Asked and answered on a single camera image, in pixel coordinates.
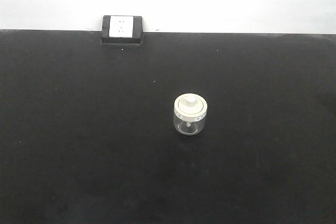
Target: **white outlet cover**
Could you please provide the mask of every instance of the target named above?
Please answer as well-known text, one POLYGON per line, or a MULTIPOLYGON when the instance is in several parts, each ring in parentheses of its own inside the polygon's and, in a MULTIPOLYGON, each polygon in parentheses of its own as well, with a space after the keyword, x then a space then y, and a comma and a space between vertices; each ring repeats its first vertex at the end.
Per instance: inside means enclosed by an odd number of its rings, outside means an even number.
POLYGON ((111 16, 109 36, 114 38, 132 38, 133 22, 133 16, 111 16))

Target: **jar lid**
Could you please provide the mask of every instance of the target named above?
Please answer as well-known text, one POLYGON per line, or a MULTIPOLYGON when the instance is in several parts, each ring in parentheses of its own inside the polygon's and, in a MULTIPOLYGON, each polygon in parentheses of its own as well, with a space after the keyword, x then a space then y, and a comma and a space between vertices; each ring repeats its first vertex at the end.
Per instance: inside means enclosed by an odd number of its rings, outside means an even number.
POLYGON ((198 94, 182 94, 174 103, 175 115, 186 122, 198 122, 206 116, 208 105, 198 94))

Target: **black table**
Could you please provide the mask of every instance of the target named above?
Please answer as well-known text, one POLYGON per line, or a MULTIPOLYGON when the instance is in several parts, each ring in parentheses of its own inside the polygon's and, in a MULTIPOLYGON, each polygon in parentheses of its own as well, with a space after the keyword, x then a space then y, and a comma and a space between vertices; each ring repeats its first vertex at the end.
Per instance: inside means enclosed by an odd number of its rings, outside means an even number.
POLYGON ((336 36, 2 30, 0 101, 0 223, 336 220, 336 36))

